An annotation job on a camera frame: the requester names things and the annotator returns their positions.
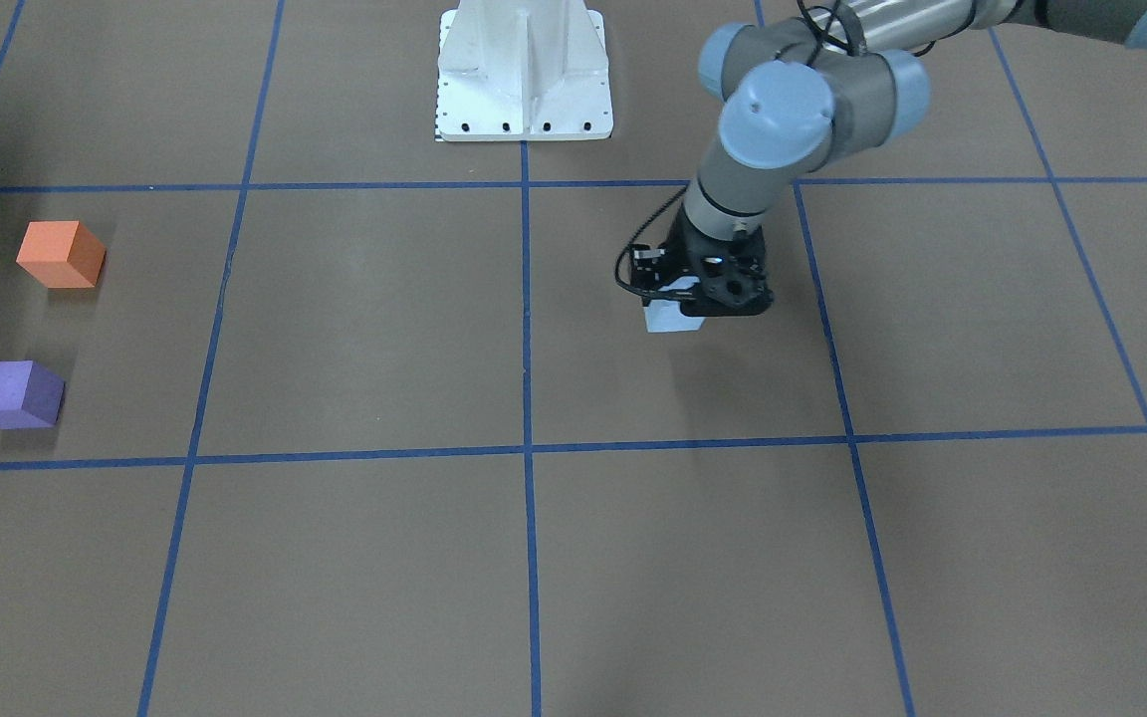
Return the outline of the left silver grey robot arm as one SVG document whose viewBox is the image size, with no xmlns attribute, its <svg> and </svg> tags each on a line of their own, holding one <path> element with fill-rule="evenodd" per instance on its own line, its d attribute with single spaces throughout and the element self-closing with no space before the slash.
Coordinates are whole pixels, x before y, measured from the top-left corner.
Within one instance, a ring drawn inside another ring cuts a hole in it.
<svg viewBox="0 0 1147 717">
<path fill-rule="evenodd" d="M 930 106 L 920 55 L 1006 23 L 1147 50 L 1147 1 L 824 1 L 774 26 L 716 29 L 699 59 L 723 104 L 713 140 L 668 200 L 666 239 L 632 239 L 615 263 L 647 332 L 765 312 L 762 221 L 788 186 L 916 127 Z"/>
</svg>

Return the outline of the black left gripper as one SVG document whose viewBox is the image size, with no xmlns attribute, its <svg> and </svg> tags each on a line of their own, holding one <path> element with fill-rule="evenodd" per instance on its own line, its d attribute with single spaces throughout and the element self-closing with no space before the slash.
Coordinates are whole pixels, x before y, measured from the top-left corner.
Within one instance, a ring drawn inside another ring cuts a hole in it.
<svg viewBox="0 0 1147 717">
<path fill-rule="evenodd" d="M 760 315 L 775 301 L 764 232 L 715 239 L 679 212 L 660 246 L 633 242 L 633 295 L 643 306 L 678 301 L 692 317 Z"/>
</svg>

